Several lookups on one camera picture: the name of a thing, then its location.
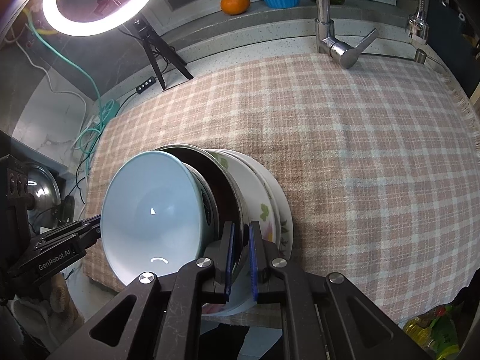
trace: orange fruit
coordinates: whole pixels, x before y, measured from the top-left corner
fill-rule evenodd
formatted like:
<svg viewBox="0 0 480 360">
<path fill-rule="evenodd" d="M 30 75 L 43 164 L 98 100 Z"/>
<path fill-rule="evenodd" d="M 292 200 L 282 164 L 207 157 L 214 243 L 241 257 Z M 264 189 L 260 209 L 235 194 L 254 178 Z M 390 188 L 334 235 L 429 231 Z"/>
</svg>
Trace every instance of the orange fruit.
<svg viewBox="0 0 480 360">
<path fill-rule="evenodd" d="M 222 0 L 220 8 L 228 15 L 239 15 L 250 6 L 250 0 Z"/>
</svg>

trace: pink plaid cloth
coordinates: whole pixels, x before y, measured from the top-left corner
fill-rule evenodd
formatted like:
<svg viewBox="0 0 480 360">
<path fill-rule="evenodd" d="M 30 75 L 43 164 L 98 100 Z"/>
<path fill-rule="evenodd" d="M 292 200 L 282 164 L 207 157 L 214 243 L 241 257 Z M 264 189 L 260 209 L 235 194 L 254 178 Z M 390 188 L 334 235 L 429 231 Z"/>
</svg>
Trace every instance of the pink plaid cloth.
<svg viewBox="0 0 480 360">
<path fill-rule="evenodd" d="M 289 200 L 292 260 L 315 274 L 344 273 L 401 321 L 451 301 L 479 267 L 477 123 L 462 92 L 411 61 L 362 56 L 344 70 L 314 54 L 239 64 L 112 120 L 86 214 L 101 212 L 115 172 L 145 150 L 182 142 L 244 152 Z M 100 241 L 85 272 L 122 288 Z M 278 308 L 223 321 L 279 326 Z"/>
</svg>

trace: metal knob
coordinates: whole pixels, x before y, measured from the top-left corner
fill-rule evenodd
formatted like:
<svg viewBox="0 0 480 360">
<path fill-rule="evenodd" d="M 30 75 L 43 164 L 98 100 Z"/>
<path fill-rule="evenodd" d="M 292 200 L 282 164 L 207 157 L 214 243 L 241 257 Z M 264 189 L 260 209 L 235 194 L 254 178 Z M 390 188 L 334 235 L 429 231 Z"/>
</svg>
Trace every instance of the metal knob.
<svg viewBox="0 0 480 360">
<path fill-rule="evenodd" d="M 352 47 L 349 44 L 338 41 L 330 48 L 330 56 L 335 62 L 345 69 L 350 69 L 358 60 L 360 54 L 378 37 L 376 28 L 371 30 L 357 46 Z"/>
</svg>

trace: metal pot lid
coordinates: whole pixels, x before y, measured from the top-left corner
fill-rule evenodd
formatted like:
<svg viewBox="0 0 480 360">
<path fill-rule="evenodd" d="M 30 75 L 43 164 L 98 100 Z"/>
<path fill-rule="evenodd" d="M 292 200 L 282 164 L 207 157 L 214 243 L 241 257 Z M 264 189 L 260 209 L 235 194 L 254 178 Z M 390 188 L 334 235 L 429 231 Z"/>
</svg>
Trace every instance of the metal pot lid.
<svg viewBox="0 0 480 360">
<path fill-rule="evenodd" d="M 54 228 L 58 224 L 57 211 L 61 203 L 60 191 L 52 174 L 37 163 L 27 163 L 28 192 L 35 199 L 35 207 L 28 211 L 28 222 L 34 232 L 39 233 L 40 227 Z"/>
</svg>

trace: glowing white ring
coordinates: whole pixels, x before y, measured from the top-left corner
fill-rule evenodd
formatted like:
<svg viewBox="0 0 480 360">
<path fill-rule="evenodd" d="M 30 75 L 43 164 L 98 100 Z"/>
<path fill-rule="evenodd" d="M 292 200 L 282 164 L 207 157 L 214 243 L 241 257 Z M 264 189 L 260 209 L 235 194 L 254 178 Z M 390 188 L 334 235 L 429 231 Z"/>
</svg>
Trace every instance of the glowing white ring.
<svg viewBox="0 0 480 360">
<path fill-rule="evenodd" d="M 68 20 L 59 12 L 57 0 L 43 0 L 43 13 L 45 19 L 57 31 L 71 36 L 89 36 L 118 27 L 135 16 L 148 1 L 149 0 L 130 0 L 111 15 L 88 23 Z"/>
</svg>

